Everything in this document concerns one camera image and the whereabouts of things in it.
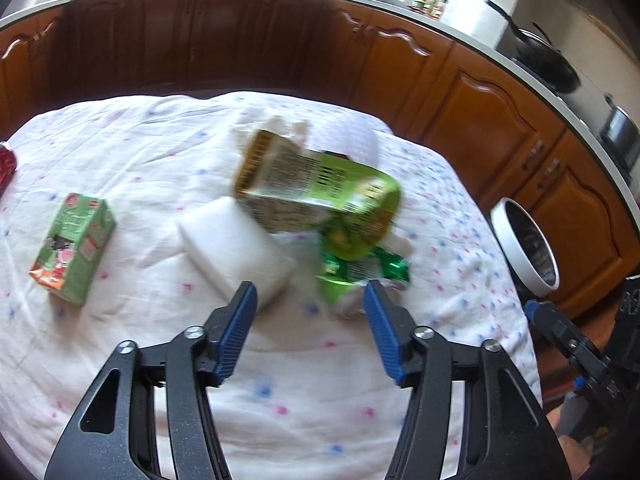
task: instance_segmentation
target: metal screw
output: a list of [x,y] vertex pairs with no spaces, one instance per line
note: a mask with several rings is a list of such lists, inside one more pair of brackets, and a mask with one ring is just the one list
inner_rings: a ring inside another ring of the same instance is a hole
[[611,394],[611,397],[618,395],[618,389],[613,381],[609,381],[609,384],[607,384],[607,391]]
[[484,343],[482,343],[482,346],[489,352],[499,352],[502,349],[500,343],[498,343],[495,339],[487,339]]
[[433,328],[429,328],[428,326],[417,326],[414,330],[414,334],[420,339],[431,339],[435,332],[433,331]]
[[204,335],[204,329],[201,326],[190,326],[184,331],[184,336],[187,339],[197,339]]
[[127,341],[123,341],[118,346],[116,346],[116,350],[120,354],[128,354],[130,352],[133,352],[135,347],[136,347],[136,344],[133,341],[127,340]]

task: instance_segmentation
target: green candy wrapper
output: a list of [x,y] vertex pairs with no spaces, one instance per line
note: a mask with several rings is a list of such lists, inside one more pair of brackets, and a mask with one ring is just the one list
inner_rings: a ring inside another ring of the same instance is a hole
[[322,271],[317,275],[324,300],[337,314],[352,317],[362,312],[362,293],[369,280],[380,280],[393,300],[410,282],[409,263],[398,254],[376,247],[366,258],[353,262],[322,252]]

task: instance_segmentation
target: white sponge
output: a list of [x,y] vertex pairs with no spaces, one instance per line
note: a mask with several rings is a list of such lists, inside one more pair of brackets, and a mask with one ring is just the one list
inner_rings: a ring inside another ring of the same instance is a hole
[[227,301],[249,281],[260,309],[289,283],[293,260],[232,197],[185,213],[178,227],[187,254]]

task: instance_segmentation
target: cabinet door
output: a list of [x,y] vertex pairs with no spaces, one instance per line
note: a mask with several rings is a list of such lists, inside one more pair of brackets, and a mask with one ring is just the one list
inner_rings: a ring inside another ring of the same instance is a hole
[[248,88],[251,38],[260,0],[198,0],[188,78],[190,88]]
[[486,212],[524,184],[563,129],[564,123],[532,91],[457,44],[408,138],[443,155]]
[[366,58],[349,106],[404,136],[452,45],[409,20],[374,10],[362,31]]
[[321,0],[262,0],[254,36],[253,79],[296,89]]
[[37,32],[36,16],[0,30],[0,116],[5,138],[38,110],[33,74]]
[[514,200],[551,245],[560,287],[549,299],[570,318],[603,298],[640,262],[640,242],[622,199],[571,132]]
[[132,81],[136,91],[184,87],[193,0],[132,0]]
[[342,0],[326,0],[303,70],[305,97],[347,105],[367,47],[362,31],[373,10]]
[[122,95],[129,87],[130,0],[78,0],[73,5],[82,99]]
[[62,108],[83,99],[78,89],[78,58],[73,3],[37,14],[38,32],[33,65],[38,113]]

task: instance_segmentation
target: pan handle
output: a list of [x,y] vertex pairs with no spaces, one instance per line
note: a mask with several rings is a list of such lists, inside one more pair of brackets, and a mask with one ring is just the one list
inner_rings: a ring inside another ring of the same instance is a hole
[[545,40],[549,45],[554,46],[554,44],[551,43],[551,40],[549,39],[549,37],[546,34],[546,32],[544,30],[542,30],[542,27],[540,27],[536,22],[531,22],[531,25],[533,25],[538,30],[538,32],[545,37]]
[[508,15],[506,10],[504,10],[500,5],[492,2],[491,0],[485,0],[484,2],[493,10],[495,10],[495,12],[500,14],[505,20],[507,20],[507,24],[509,25],[509,28],[514,33],[516,38],[518,38],[520,41],[524,43],[529,43],[529,40],[527,39],[527,37],[522,33],[520,28],[515,24],[512,17]]

